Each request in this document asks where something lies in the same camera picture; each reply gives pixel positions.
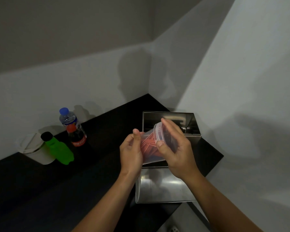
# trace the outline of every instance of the black tabletop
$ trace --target black tabletop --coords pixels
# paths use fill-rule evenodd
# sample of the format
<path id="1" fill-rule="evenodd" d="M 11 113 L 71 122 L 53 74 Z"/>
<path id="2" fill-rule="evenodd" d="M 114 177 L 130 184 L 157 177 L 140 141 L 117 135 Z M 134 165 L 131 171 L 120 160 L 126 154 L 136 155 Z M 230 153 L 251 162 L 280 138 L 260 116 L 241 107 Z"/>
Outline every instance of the black tabletop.
<path id="1" fill-rule="evenodd" d="M 63 132 L 55 137 L 74 152 L 75 160 L 40 165 L 16 153 L 0 160 L 0 231 L 71 231 L 116 181 L 119 145 L 142 129 L 143 111 L 168 111 L 149 94 L 82 124 L 88 146 L 74 148 Z M 205 140 L 194 147 L 207 175 L 223 157 Z M 156 231 L 180 203 L 135 204 L 132 190 L 116 230 Z"/>

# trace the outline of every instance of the blue bottle cap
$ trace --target blue bottle cap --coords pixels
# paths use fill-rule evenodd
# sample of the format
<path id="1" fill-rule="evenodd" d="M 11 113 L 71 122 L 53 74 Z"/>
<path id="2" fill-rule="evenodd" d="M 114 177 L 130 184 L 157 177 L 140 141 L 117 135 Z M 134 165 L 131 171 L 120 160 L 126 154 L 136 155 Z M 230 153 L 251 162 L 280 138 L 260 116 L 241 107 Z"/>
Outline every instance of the blue bottle cap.
<path id="1" fill-rule="evenodd" d="M 69 113 L 69 109 L 67 109 L 66 107 L 63 107 L 62 109 L 59 110 L 59 113 L 65 116 Z"/>

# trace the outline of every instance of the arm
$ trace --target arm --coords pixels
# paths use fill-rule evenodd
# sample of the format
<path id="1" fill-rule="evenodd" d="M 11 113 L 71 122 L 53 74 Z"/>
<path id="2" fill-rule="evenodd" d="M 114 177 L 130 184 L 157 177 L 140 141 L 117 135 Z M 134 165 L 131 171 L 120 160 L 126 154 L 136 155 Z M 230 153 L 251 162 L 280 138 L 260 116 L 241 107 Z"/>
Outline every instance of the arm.
<path id="1" fill-rule="evenodd" d="M 170 171 L 189 187 L 213 230 L 262 232 L 200 173 L 194 160 L 191 143 L 181 129 L 170 120 L 161 119 L 161 121 L 177 140 L 178 149 L 176 153 L 173 153 L 163 141 L 157 142 L 157 147 L 168 162 Z"/>
<path id="2" fill-rule="evenodd" d="M 136 179 L 141 173 L 143 156 L 137 129 L 120 146 L 121 171 L 118 179 L 99 203 L 81 220 L 73 232 L 113 231 Z"/>

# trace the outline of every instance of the red label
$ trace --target red label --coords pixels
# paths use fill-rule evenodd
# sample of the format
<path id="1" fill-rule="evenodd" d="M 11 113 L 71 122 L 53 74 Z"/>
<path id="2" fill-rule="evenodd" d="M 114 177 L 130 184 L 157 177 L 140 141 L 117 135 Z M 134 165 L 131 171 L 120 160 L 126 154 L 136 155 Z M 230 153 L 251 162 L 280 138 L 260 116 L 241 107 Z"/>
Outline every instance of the red label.
<path id="1" fill-rule="evenodd" d="M 86 142 L 86 137 L 84 135 L 84 137 L 82 138 L 82 140 L 78 141 L 78 142 L 72 142 L 72 144 L 75 146 L 75 147 L 80 147 L 82 145 L 84 145 L 84 143 Z"/>

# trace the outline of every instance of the hand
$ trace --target hand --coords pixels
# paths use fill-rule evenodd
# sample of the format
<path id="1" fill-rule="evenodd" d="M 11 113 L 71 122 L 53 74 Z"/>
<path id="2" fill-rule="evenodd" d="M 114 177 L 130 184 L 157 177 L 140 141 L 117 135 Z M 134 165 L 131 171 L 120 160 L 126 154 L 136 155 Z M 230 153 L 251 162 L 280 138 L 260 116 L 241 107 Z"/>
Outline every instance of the hand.
<path id="1" fill-rule="evenodd" d="M 134 129 L 133 134 L 129 134 L 120 145 L 121 175 L 129 176 L 133 181 L 139 177 L 143 165 L 143 155 L 141 153 L 141 133 Z"/>
<path id="2" fill-rule="evenodd" d="M 178 148 L 174 153 L 163 141 L 157 142 L 157 148 L 169 165 L 172 174 L 185 181 L 192 174 L 201 174 L 194 160 L 191 143 L 173 121 L 161 119 L 166 129 L 177 140 Z"/>

